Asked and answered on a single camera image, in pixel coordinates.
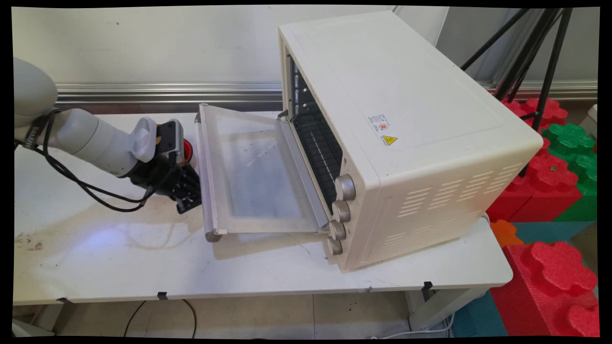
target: power cord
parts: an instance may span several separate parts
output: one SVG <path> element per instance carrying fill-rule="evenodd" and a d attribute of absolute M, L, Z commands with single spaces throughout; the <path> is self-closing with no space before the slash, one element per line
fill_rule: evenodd
<path fill-rule="evenodd" d="M 443 329 L 440 330 L 422 330 L 422 331 L 408 331 L 408 332 L 401 332 L 401 333 L 396 333 L 396 334 L 392 334 L 392 335 L 388 335 L 387 337 L 383 337 L 383 338 L 378 338 L 378 337 L 372 337 L 370 339 L 389 339 L 389 338 L 393 338 L 393 337 L 397 337 L 399 335 L 405 335 L 405 334 L 421 334 L 421 333 L 438 333 L 438 332 L 445 332 L 448 331 L 452 326 L 453 326 L 453 322 L 455 321 L 455 314 L 453 313 L 453 315 L 450 316 L 450 323 L 448 326 L 446 326 Z"/>
<path fill-rule="evenodd" d="M 485 290 L 485 292 L 480 295 L 479 297 L 475 298 L 476 299 L 480 299 L 481 297 L 483 297 L 484 295 L 487 294 L 487 290 Z M 408 331 L 408 332 L 401 332 L 401 333 L 397 333 L 394 335 L 390 335 L 387 337 L 383 337 L 383 338 L 378 338 L 378 337 L 372 337 L 370 339 L 389 339 L 389 338 L 393 338 L 393 337 L 397 337 L 399 335 L 405 335 L 405 334 L 422 334 L 422 333 L 439 333 L 439 332 L 444 332 L 444 331 L 449 331 L 449 334 L 447 336 L 447 338 L 450 338 L 450 328 L 453 327 L 453 322 L 455 321 L 455 314 L 453 313 L 450 316 L 450 323 L 447 322 L 446 319 L 444 319 L 444 322 L 446 323 L 446 327 L 440 330 L 422 330 L 422 331 Z"/>
<path fill-rule="evenodd" d="M 34 151 L 36 153 L 39 153 L 41 155 L 43 155 L 45 157 L 45 159 L 47 160 L 47 162 L 49 163 L 49 165 L 51 165 L 51 167 L 53 167 L 57 172 L 59 172 L 61 175 L 63 175 L 64 177 L 70 179 L 73 182 L 76 182 L 89 196 L 91 196 L 93 199 L 95 199 L 98 203 L 102 204 L 103 206 L 112 209 L 114 211 L 119 211 L 119 212 L 134 212 L 139 210 L 140 208 L 142 208 L 146 202 L 146 200 L 151 197 L 159 188 L 160 186 L 166 181 L 168 180 L 168 178 L 172 175 L 172 173 L 176 170 L 176 153 L 172 152 L 170 154 L 170 162 L 172 164 L 172 168 L 170 169 L 170 171 L 156 184 L 154 185 L 152 188 L 148 188 L 147 191 L 144 193 L 144 196 L 140 199 L 140 200 L 133 200 L 121 195 L 117 195 L 115 193 L 106 191 L 104 189 L 100 189 L 98 187 L 95 187 L 93 185 L 90 185 L 88 183 L 85 183 L 81 180 L 79 180 L 70 170 L 68 170 L 68 168 L 66 166 L 64 166 L 61 162 L 57 161 L 55 158 L 53 158 L 51 155 L 49 155 L 49 151 L 48 151 L 48 144 L 49 144 L 49 138 L 51 136 L 51 129 L 53 127 L 53 122 L 55 121 L 55 115 L 58 113 L 58 111 L 52 111 L 50 114 L 47 115 L 46 118 L 46 125 L 47 125 L 47 129 L 45 131 L 45 137 L 43 139 L 43 149 L 42 151 L 38 148 L 35 148 Z M 15 149 L 17 149 L 17 146 L 19 144 L 23 145 L 22 141 L 19 140 L 15 140 Z M 131 202 L 131 203 L 140 203 L 139 205 L 137 205 L 134 208 L 130 208 L 130 209 L 125 209 L 125 208 L 118 208 L 116 206 L 110 205 L 109 203 L 103 201 L 101 198 L 99 198 L 98 196 L 96 196 L 95 194 L 93 194 L 90 189 L 104 193 L 108 196 L 112 196 L 115 198 L 118 198 L 120 200 L 126 201 L 126 202 Z"/>
<path fill-rule="evenodd" d="M 189 301 L 182 299 L 183 302 L 185 302 L 189 308 L 191 308 L 192 313 L 193 313 L 193 334 L 192 334 L 192 339 L 195 338 L 195 331 L 198 328 L 198 317 L 195 315 L 195 309 L 193 309 L 193 306 L 189 303 Z M 130 320 L 127 322 L 127 325 L 125 325 L 125 331 L 123 332 L 123 336 L 125 337 L 127 335 L 127 329 L 130 327 L 130 323 L 132 323 L 132 319 L 134 319 L 134 316 L 136 315 L 136 313 L 138 313 L 138 311 L 140 310 L 140 307 L 142 307 L 144 305 L 144 303 L 147 302 L 147 300 L 143 301 L 138 308 L 136 308 L 136 310 L 134 311 L 134 313 L 132 314 L 132 316 L 130 317 Z"/>

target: tripod leg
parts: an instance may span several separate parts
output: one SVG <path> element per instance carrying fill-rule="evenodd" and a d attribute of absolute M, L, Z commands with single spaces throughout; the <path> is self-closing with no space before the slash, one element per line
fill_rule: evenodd
<path fill-rule="evenodd" d="M 554 18 L 556 17 L 557 13 L 559 13 L 559 9 L 544 10 L 544 13 L 540 16 L 533 31 L 531 31 L 531 34 L 527 38 L 527 42 L 525 42 L 525 45 L 518 54 L 516 61 L 514 61 L 512 64 L 508 75 L 506 75 L 504 80 L 499 85 L 495 98 L 498 100 L 503 100 L 508 94 L 510 88 L 515 85 L 516 81 L 524 72 L 525 67 L 528 65 L 532 54 L 537 53 L 537 49 L 542 44 L 544 37 L 546 37 L 546 33 L 548 32 L 551 24 L 554 22 Z"/>
<path fill-rule="evenodd" d="M 561 17 L 560 14 L 557 15 L 557 17 L 554 19 L 554 22 L 548 27 L 548 29 L 546 30 L 546 35 L 548 34 L 548 31 L 550 31 L 550 29 L 554 26 L 554 24 L 559 20 L 559 17 Z M 521 74 L 520 79 L 518 79 L 516 85 L 513 87 L 512 91 L 510 92 L 510 95 L 508 95 L 509 103 L 512 103 L 512 101 L 514 100 L 514 97 L 517 95 L 518 89 L 521 87 L 521 84 L 523 83 L 523 80 L 525 79 L 525 76 L 527 75 L 529 66 L 531 65 L 533 60 L 536 58 L 537 52 L 538 50 L 540 50 L 540 46 L 542 45 L 543 41 L 544 41 L 543 39 L 540 41 L 540 44 L 538 44 L 537 48 L 534 50 L 534 53 L 530 56 L 529 62 L 527 63 L 527 66 L 525 67 L 524 72 Z"/>
<path fill-rule="evenodd" d="M 504 24 L 501 28 L 499 28 L 499 30 L 491 37 L 489 38 L 489 40 L 487 40 L 487 42 L 480 47 L 480 49 L 478 49 L 471 58 L 469 58 L 464 64 L 463 66 L 461 66 L 461 70 L 466 70 L 469 68 L 469 66 L 472 65 L 472 63 L 474 63 L 474 61 L 478 60 L 478 58 L 480 57 L 480 55 L 482 55 L 487 49 L 489 49 L 489 47 L 491 47 L 495 42 L 497 42 L 497 40 L 506 33 L 506 31 L 508 31 L 508 29 L 510 29 L 512 27 L 512 25 L 514 25 L 514 23 L 516 23 L 525 13 L 527 13 L 529 9 L 520 9 L 514 16 L 512 16 L 512 18 L 510 18 L 510 20 Z"/>
<path fill-rule="evenodd" d="M 537 108 L 535 109 L 534 123 L 531 126 L 535 131 L 540 128 L 542 115 L 544 115 L 544 106 L 546 105 L 548 93 L 550 92 L 550 85 L 553 82 L 554 70 L 557 67 L 557 62 L 559 61 L 559 54 L 561 53 L 565 32 L 567 31 L 571 16 L 571 7 L 563 10 L 561 22 L 559 23 L 559 30 L 557 31 L 557 36 L 554 39 L 553 51 L 551 52 L 550 59 L 548 60 L 548 68 L 546 69 L 546 75 L 544 76 L 542 91 L 540 92 L 540 98 L 538 99 Z M 529 164 L 527 164 L 518 175 L 524 177 L 527 173 L 528 166 Z"/>

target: floor tile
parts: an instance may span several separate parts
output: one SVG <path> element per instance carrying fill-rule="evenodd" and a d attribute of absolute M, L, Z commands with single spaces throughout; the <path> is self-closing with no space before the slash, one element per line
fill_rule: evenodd
<path fill-rule="evenodd" d="M 366 339 L 408 331 L 404 292 L 315 295 L 317 339 Z"/>
<path fill-rule="evenodd" d="M 67 304 L 56 323 L 57 335 L 91 335 L 121 337 L 125 327 L 142 301 Z M 152 303 L 147 301 L 130 323 L 128 336 L 144 335 Z"/>
<path fill-rule="evenodd" d="M 196 338 L 313 339 L 312 295 L 189 300 L 197 314 Z M 182 301 L 158 302 L 146 337 L 189 338 L 193 315 Z"/>

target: white cable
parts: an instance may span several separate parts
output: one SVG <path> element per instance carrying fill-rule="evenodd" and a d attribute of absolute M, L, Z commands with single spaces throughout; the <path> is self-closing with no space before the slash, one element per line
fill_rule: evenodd
<path fill-rule="evenodd" d="M 446 326 L 445 328 L 441 329 L 441 330 L 408 331 L 408 332 L 401 332 L 401 333 L 396 333 L 396 334 L 388 335 L 387 337 L 383 337 L 383 338 L 372 337 L 370 339 L 389 339 L 389 338 L 393 338 L 393 337 L 397 337 L 399 335 L 405 335 L 405 334 L 420 334 L 420 333 L 445 332 L 445 331 L 448 331 L 453 326 L 453 321 L 455 321 L 455 314 L 454 313 L 453 313 L 453 315 L 450 316 L 450 324 L 448 326 Z"/>

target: oven knob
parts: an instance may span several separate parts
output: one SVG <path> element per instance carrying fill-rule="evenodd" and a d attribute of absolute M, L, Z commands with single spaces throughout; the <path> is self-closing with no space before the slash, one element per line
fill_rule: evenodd
<path fill-rule="evenodd" d="M 334 219 L 338 222 L 351 220 L 351 211 L 348 210 L 348 203 L 345 201 L 335 200 L 332 203 L 332 213 L 334 213 Z"/>
<path fill-rule="evenodd" d="M 339 176 L 334 181 L 336 185 L 336 197 L 339 200 L 352 201 L 355 199 L 355 184 L 348 174 Z"/>
<path fill-rule="evenodd" d="M 334 240 L 346 239 L 346 231 L 344 229 L 344 225 L 336 220 L 331 220 L 329 222 L 329 233 L 332 235 L 332 238 Z"/>
<path fill-rule="evenodd" d="M 327 237 L 327 247 L 334 256 L 342 254 L 342 244 L 340 243 L 340 241 L 335 240 L 332 237 Z"/>

